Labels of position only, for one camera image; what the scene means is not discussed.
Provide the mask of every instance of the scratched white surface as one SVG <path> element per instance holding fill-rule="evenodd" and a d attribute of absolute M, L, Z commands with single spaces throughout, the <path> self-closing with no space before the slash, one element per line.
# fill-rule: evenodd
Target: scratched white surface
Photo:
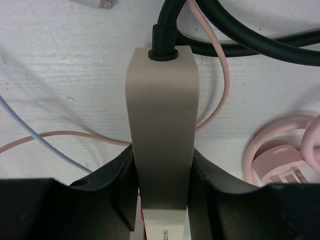
<path fill-rule="evenodd" d="M 106 10 L 67 0 L 1 0 L 0 94 L 37 132 L 92 131 L 129 141 L 126 69 L 134 48 L 151 44 L 152 25 L 162 3 L 116 0 Z M 320 23 L 317 0 L 307 4 L 223 0 L 222 4 L 241 22 L 268 36 L 315 29 Z M 206 39 L 187 9 L 178 25 L 182 32 Z M 217 34 L 221 40 L 228 39 Z M 320 50 L 320 45 L 308 48 Z M 201 77 L 199 119 L 203 119 L 221 97 L 223 76 L 216 58 L 195 55 L 195 59 Z M 218 117 L 197 133 L 195 146 L 241 178 L 245 146 L 263 123 L 295 111 L 320 113 L 320 68 L 264 56 L 229 58 L 228 62 L 229 99 Z M 27 136 L 2 109 L 0 131 L 0 145 Z M 91 170 L 124 149 L 70 136 L 48 141 Z M 70 184 L 83 175 L 35 141 L 0 156 L 0 178 L 55 177 Z"/>

